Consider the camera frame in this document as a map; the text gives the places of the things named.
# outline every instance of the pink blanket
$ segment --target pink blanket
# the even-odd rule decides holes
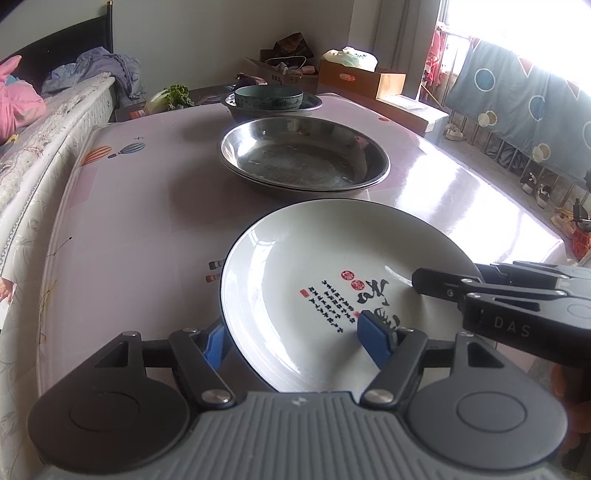
[[[19,127],[31,125],[45,113],[45,103],[32,85],[19,80],[6,85],[6,79],[17,68],[20,55],[0,65],[0,145]]]

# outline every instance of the mattress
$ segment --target mattress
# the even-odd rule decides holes
[[[50,146],[54,154],[31,166],[0,218],[0,273],[16,284],[0,334],[0,478],[27,479],[41,468],[26,419],[37,399],[35,352],[47,245],[73,165],[91,130],[109,121],[115,106],[112,83],[106,79],[76,105],[72,127]]]
[[[108,74],[100,74],[47,99],[49,114],[30,125],[3,156],[2,162],[11,164],[11,174],[0,184],[0,276],[14,280],[7,265],[9,250],[41,179],[55,168],[53,159],[67,137],[70,154],[79,153],[86,139],[79,137],[84,134],[80,120],[87,112],[89,118],[94,116],[101,121],[109,109],[111,114],[112,95],[105,92],[114,81]],[[77,132],[70,136],[75,127]]]

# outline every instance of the teal ceramic bowl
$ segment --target teal ceramic bowl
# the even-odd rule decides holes
[[[234,92],[236,106],[257,110],[290,110],[300,107],[303,92],[286,85],[252,85]]]

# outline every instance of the human hand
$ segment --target human hand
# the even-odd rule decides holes
[[[561,400],[569,417],[569,431],[563,443],[563,449],[568,451],[577,448],[582,433],[591,433],[591,401],[570,405],[564,398],[569,389],[569,383],[564,374],[564,367],[555,365],[550,374],[554,395]]]
[[[12,288],[14,283],[6,278],[0,277],[0,301],[7,299],[7,303],[12,301]]]

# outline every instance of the hot air balloon print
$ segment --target hot air balloon print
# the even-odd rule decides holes
[[[107,153],[109,153],[111,150],[113,150],[111,147],[109,147],[108,145],[104,146],[104,147],[97,147],[97,148],[93,148],[91,151],[89,151],[84,159],[82,160],[82,165],[88,165],[89,163],[93,163],[97,160],[100,160],[101,158],[103,158],[105,155],[107,155]]]
[[[127,153],[139,152],[140,150],[143,150],[145,146],[146,144],[143,142],[130,143],[126,147],[123,147],[119,152],[113,153],[109,155],[107,158],[114,158],[117,155],[125,155]]]

